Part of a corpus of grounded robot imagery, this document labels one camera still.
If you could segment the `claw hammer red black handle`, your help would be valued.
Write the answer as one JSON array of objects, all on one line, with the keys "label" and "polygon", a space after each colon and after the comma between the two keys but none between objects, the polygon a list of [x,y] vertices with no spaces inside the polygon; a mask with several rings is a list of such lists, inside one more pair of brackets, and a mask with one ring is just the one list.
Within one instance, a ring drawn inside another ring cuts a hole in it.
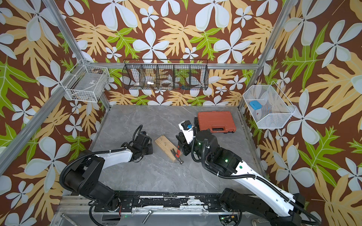
[{"label": "claw hammer red black handle", "polygon": [[175,149],[171,149],[170,150],[172,155],[175,157],[175,159],[180,163],[183,164],[184,161],[181,159],[181,151],[179,149],[177,149],[177,151],[175,151]]}]

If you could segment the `wooden board with nails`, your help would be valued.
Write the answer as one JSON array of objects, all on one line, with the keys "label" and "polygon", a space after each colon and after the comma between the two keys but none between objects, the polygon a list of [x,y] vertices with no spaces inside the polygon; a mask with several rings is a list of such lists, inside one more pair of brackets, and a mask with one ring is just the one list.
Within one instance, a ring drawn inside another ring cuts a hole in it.
[{"label": "wooden board with nails", "polygon": [[177,162],[176,157],[171,152],[172,149],[177,151],[177,147],[170,140],[162,135],[155,140],[155,143],[163,150],[173,163]]}]

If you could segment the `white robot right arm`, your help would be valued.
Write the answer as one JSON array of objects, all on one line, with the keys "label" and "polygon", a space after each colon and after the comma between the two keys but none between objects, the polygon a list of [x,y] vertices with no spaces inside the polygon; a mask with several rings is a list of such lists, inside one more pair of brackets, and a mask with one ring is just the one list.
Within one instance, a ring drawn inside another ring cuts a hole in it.
[{"label": "white robot right arm", "polygon": [[304,209],[301,194],[291,194],[255,172],[234,152],[222,148],[209,130],[193,129],[176,135],[178,150],[191,155],[203,169],[226,180],[238,182],[253,195],[243,195],[226,188],[219,202],[226,211],[249,212],[267,220],[272,226],[321,225],[321,220]]}]

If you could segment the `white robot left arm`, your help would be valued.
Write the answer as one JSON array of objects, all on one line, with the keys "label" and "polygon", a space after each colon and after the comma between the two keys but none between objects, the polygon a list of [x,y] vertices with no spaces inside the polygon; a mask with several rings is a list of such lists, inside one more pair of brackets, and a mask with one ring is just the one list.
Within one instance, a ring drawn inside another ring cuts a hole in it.
[{"label": "white robot left arm", "polygon": [[113,189],[99,182],[99,178],[108,167],[121,163],[138,163],[145,155],[153,154],[152,138],[142,128],[140,125],[132,140],[124,142],[118,149],[87,151],[73,160],[60,173],[60,185],[67,191],[115,209],[119,203],[118,195]]}]

